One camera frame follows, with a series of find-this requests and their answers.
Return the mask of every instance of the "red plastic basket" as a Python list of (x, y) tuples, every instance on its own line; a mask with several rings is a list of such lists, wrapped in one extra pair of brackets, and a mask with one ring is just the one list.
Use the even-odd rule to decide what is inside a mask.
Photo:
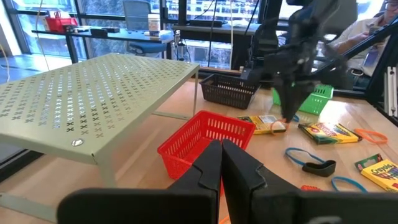
[(51, 18), (46, 17), (45, 21), (49, 26), (49, 30), (52, 32), (65, 32), (63, 29), (64, 25), (75, 25), (77, 26), (76, 18)]
[(157, 152), (167, 173), (180, 178), (212, 140), (229, 139), (243, 150), (249, 144), (255, 125), (208, 111), (199, 111), (164, 142)]

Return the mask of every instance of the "desk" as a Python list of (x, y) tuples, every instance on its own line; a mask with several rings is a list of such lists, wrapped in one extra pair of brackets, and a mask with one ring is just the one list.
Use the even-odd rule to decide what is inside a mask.
[[(260, 24), (250, 24), (248, 32), (246, 35), (254, 35), (257, 28)], [(182, 31), (192, 31), (192, 32), (204, 32), (210, 33), (211, 27), (200, 27), (200, 26), (181, 26), (181, 25), (173, 25), (173, 30), (182, 30)], [(236, 35), (244, 35), (246, 27), (234, 27), (234, 34)], [(221, 27), (214, 27), (213, 28), (214, 34), (229, 34), (231, 35), (231, 25), (223, 24)]]
[[(96, 165), (115, 187), (119, 142), (150, 114), (189, 119), (155, 110), (198, 71), (197, 64), (108, 54), (0, 85), (0, 142)], [(11, 194), (0, 193), (0, 206), (55, 221), (53, 208)]]
[(171, 42), (174, 40), (174, 35), (167, 34), (162, 35), (160, 38), (153, 38), (144, 35), (144, 31), (127, 31), (126, 29), (120, 29), (118, 33), (108, 33), (107, 37), (101, 36), (93, 36), (90, 31), (79, 32), (79, 33), (59, 33), (52, 31), (42, 31), (42, 30), (32, 30), (33, 33), (38, 34), (53, 34), (53, 35), (64, 35), (67, 40), (70, 60), (72, 63), (78, 63), (78, 57), (76, 53), (75, 43), (72, 37), (87, 37), (87, 38), (98, 38), (98, 39), (109, 39), (109, 40), (123, 40), (123, 41), (135, 41), (135, 42), (148, 42), (148, 43), (158, 43), (158, 44), (167, 44), (166, 48), (166, 58), (172, 58), (172, 47)]
[[(195, 92), (194, 86), (193, 80), (185, 83), (159, 109), (169, 113), (191, 112), (190, 103)], [(246, 111), (207, 102), (203, 99), (200, 90), (197, 106), (200, 110), (214, 111), (227, 116), (264, 113), (280, 116), (280, 108), (272, 105), (272, 92), (269, 90), (259, 90)], [(284, 151), (288, 147), (299, 147), (322, 159), (333, 159), (337, 162), (335, 175), (350, 177), (361, 183), (370, 192), (384, 191), (359, 174), (353, 163), (376, 153), (381, 153), (384, 158), (398, 162), (398, 138), (396, 136), (398, 128), (396, 126), (366, 101), (346, 98), (331, 100), (320, 117), (304, 113), (298, 113), (298, 115), (306, 121), (316, 121), (319, 118), (320, 121), (341, 122), (351, 129), (364, 128), (379, 131), (389, 138), (389, 142), (384, 145), (362, 141), (352, 144), (317, 146), (292, 124), (285, 134), (254, 136), (249, 143), (247, 152), (264, 163), (275, 174), (297, 187), (306, 184), (317, 186), (323, 190), (333, 190), (330, 185), (331, 177), (315, 177), (304, 173), (298, 165), (284, 157)], [(146, 118), (114, 153), (113, 164), (118, 186), (164, 189), (173, 183), (173, 180), (167, 175), (157, 148), (184, 123), (182, 120), (159, 116)], [(0, 190), (56, 207), (59, 201), (72, 191), (99, 186), (102, 186), (100, 173), (93, 166), (46, 155), (5, 180), (0, 184)], [(339, 187), (344, 190), (356, 190), (344, 183), (341, 183)], [(227, 215), (225, 197), (222, 196), (220, 219)], [(49, 224), (5, 208), (0, 208), (0, 219), (4, 223)]]

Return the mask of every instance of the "green plastic basket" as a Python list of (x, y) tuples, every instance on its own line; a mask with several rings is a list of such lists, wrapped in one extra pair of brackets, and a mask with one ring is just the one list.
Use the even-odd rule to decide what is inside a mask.
[[(280, 105), (280, 99), (278, 92), (275, 89), (272, 90), (274, 95), (274, 104)], [(311, 114), (320, 115), (323, 108), (326, 106), (328, 101), (333, 98), (333, 87), (329, 85), (317, 85), (311, 95), (304, 101), (299, 111), (304, 111)]]

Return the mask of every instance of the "black wire basket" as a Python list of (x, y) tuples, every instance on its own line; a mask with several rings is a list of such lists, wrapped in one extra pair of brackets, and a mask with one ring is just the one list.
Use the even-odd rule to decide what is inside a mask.
[(260, 88), (242, 78), (213, 74), (200, 82), (205, 100), (228, 105), (239, 109), (247, 109)]

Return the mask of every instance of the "crayola box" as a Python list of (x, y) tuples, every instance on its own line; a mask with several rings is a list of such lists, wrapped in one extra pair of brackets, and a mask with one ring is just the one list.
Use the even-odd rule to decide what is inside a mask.
[[(271, 133), (271, 124), (277, 120), (273, 115), (238, 116), (238, 119), (255, 124), (256, 130), (254, 130), (254, 134)], [(286, 131), (285, 126), (281, 122), (276, 122), (272, 128), (275, 133)]]
[(361, 136), (346, 129), (341, 124), (308, 123), (299, 124), (298, 128), (309, 135), (317, 144), (339, 144), (362, 140)]
[(398, 193), (398, 167), (380, 154), (355, 163), (356, 168), (369, 180), (388, 192)]

